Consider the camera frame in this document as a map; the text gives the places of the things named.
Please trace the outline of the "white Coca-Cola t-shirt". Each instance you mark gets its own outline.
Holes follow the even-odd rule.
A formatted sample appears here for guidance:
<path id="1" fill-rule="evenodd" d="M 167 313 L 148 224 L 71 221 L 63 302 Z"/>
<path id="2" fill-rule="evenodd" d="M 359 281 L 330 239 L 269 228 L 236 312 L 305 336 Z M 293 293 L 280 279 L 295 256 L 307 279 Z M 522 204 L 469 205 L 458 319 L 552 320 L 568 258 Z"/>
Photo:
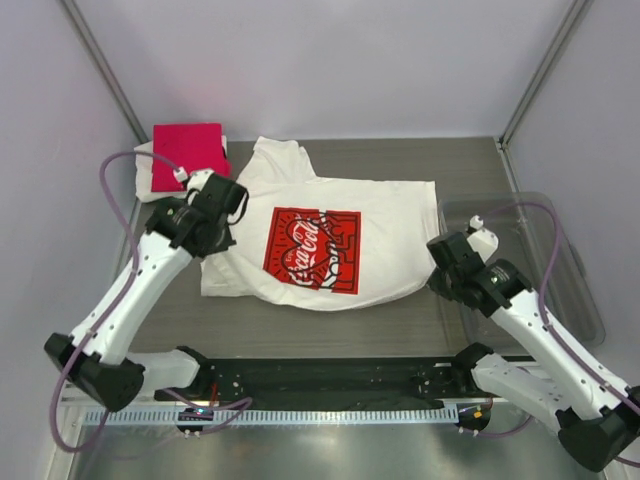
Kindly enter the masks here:
<path id="1" fill-rule="evenodd" d="M 435 268 L 432 181 L 320 177 L 297 142 L 265 137 L 237 181 L 247 209 L 231 228 L 235 245 L 201 263 L 206 297 L 350 310 L 413 294 Z"/>

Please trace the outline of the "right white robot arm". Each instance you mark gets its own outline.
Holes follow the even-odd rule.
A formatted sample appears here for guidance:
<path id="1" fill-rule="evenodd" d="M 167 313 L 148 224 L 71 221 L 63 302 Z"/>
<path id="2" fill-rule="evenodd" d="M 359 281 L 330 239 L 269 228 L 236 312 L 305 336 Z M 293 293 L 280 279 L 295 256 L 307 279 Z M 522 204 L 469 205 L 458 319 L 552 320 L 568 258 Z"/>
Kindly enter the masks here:
<path id="1" fill-rule="evenodd" d="M 539 377 L 475 342 L 450 372 L 462 395 L 502 397 L 557 434 L 581 466 L 601 472 L 639 437 L 639 390 L 605 368 L 551 314 L 542 296 L 511 262 L 490 258 L 495 234 L 447 232 L 428 242 L 436 268 L 430 289 L 509 333 L 544 370 Z"/>

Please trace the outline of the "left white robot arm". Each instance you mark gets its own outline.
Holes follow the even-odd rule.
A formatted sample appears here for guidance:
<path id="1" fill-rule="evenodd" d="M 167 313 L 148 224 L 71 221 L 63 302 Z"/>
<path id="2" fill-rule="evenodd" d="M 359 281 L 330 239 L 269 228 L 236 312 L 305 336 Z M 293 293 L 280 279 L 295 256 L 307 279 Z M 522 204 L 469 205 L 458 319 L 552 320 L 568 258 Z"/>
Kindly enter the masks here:
<path id="1" fill-rule="evenodd" d="M 192 348 L 135 354 L 129 347 L 163 292 L 193 260 L 234 245 L 231 216 L 242 218 L 249 194 L 235 181 L 194 175 L 183 199 L 158 201 L 133 257 L 93 311 L 68 335 L 52 334 L 44 350 L 75 385 L 110 412 L 140 395 L 174 390 L 193 400 L 213 385 L 211 362 Z"/>

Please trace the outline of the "folded pink t-shirt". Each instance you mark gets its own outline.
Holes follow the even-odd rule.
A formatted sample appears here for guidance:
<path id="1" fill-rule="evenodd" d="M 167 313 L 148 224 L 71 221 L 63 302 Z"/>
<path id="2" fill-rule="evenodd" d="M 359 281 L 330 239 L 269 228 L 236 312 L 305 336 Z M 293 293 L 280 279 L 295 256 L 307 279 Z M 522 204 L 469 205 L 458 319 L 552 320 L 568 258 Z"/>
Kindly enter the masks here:
<path id="1" fill-rule="evenodd" d="M 231 176 L 219 123 L 157 124 L 153 127 L 153 152 L 168 158 L 191 174 L 210 168 Z"/>

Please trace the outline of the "clear plastic bin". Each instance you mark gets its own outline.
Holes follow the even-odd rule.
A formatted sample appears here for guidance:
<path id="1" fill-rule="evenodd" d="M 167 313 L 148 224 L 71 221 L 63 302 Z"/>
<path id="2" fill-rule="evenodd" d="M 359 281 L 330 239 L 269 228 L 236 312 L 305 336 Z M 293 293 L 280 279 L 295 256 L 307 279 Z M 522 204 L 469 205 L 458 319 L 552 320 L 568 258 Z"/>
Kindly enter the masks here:
<path id="1" fill-rule="evenodd" d="M 539 288 L 555 241 L 548 197 L 537 192 L 464 194 L 439 202 L 442 231 L 464 231 L 477 215 L 498 236 L 492 260 L 512 262 Z M 545 303 L 556 319 L 585 347 L 599 346 L 605 328 L 587 285 L 582 264 L 572 245 L 561 238 L 545 293 Z"/>

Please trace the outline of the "folded white t-shirt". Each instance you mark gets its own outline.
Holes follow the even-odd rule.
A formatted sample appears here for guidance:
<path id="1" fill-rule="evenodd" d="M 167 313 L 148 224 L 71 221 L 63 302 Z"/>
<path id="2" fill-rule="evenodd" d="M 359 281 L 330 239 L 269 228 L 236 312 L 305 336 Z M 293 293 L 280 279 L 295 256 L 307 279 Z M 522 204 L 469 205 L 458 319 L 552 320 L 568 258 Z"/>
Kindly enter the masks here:
<path id="1" fill-rule="evenodd" d="M 216 173 L 222 174 L 223 176 L 229 176 L 231 174 L 231 164 L 227 160 L 227 137 L 222 135 L 219 140 L 216 141 L 216 144 L 221 148 L 220 152 L 222 157 L 220 160 L 215 160 L 212 163 L 213 170 Z M 184 198 L 186 195 L 185 191 L 180 192 L 153 192 L 151 190 L 152 184 L 152 165 L 153 159 L 151 157 L 145 155 L 137 155 L 135 158 L 136 165 L 136 177 L 135 177 L 135 188 L 136 188 L 136 197 L 142 203 L 150 203 L 153 201 L 157 201 L 163 198 L 168 197 L 176 197 L 176 198 Z"/>

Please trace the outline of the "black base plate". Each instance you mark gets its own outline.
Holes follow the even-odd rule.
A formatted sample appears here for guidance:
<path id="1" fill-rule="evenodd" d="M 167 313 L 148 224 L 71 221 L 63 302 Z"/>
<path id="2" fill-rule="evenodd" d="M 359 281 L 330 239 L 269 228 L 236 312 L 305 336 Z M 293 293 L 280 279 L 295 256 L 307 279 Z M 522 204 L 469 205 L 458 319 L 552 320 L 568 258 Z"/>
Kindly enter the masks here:
<path id="1" fill-rule="evenodd" d="M 471 375 L 451 357 L 207 359 L 194 382 L 176 393 L 191 400 L 231 402 L 268 394 L 382 391 L 426 398 L 480 398 Z"/>

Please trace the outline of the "left aluminium frame post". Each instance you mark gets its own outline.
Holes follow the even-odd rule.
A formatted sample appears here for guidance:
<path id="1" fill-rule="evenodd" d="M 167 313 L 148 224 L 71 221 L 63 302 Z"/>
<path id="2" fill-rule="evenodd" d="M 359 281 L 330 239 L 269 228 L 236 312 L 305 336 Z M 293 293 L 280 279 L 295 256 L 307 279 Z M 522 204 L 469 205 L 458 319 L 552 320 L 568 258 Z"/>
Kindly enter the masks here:
<path id="1" fill-rule="evenodd" d="M 126 121 L 126 124 L 131 129 L 134 137 L 140 143 L 148 142 L 149 137 L 142 123 L 136 115 L 78 3 L 74 0 L 58 0 L 57 4 L 60 6 L 69 25 L 80 41 L 89 60 L 94 65 L 109 95 Z"/>

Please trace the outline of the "aluminium frame post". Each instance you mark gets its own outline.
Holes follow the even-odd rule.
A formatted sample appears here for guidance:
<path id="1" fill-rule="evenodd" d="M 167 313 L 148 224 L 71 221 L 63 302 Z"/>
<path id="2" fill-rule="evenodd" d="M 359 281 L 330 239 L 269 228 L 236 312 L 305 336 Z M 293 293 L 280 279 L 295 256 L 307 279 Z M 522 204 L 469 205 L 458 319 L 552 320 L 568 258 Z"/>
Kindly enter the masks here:
<path id="1" fill-rule="evenodd" d="M 496 138 L 501 150 L 505 150 L 514 138 L 529 109 L 544 87 L 545 82 L 550 78 L 592 5 L 592 0 L 574 0 L 570 2 L 567 12 L 564 14 L 547 46 L 503 133 Z"/>
<path id="2" fill-rule="evenodd" d="M 69 25 L 80 41 L 89 60 L 94 65 L 109 95 L 126 121 L 126 124 L 131 129 L 134 137 L 140 143 L 148 142 L 149 137 L 142 123 L 136 115 L 78 3 L 74 0 L 58 0 L 57 4 L 60 6 Z"/>

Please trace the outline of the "right aluminium frame post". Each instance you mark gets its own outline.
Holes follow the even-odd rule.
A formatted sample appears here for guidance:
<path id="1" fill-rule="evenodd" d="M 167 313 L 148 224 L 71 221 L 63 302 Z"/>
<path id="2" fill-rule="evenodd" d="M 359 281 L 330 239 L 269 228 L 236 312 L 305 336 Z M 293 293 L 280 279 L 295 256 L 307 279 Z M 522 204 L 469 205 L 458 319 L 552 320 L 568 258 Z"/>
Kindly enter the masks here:
<path id="1" fill-rule="evenodd" d="M 564 14 L 547 46 L 503 133 L 496 138 L 501 150 L 505 150 L 514 138 L 529 109 L 544 87 L 545 82 L 550 78 L 592 5 L 592 0 L 574 0 L 570 2 L 567 12 Z"/>

